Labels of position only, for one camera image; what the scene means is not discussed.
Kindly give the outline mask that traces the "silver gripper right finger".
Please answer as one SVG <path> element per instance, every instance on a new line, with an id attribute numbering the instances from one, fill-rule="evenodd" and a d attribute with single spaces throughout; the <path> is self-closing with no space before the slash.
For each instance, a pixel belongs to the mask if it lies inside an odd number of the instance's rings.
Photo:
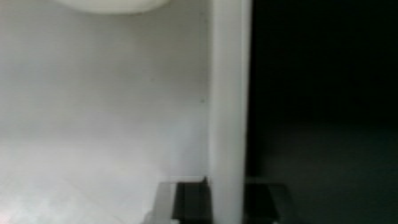
<path id="1" fill-rule="evenodd" d="M 282 184 L 244 185 L 243 224 L 296 224 L 292 199 Z"/>

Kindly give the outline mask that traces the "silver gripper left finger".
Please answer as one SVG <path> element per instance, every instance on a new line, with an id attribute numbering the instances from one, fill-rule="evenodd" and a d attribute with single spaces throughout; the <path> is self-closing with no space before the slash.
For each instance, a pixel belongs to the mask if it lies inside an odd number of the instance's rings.
<path id="1" fill-rule="evenodd" d="M 209 224 L 205 177 L 157 184 L 148 224 Z"/>

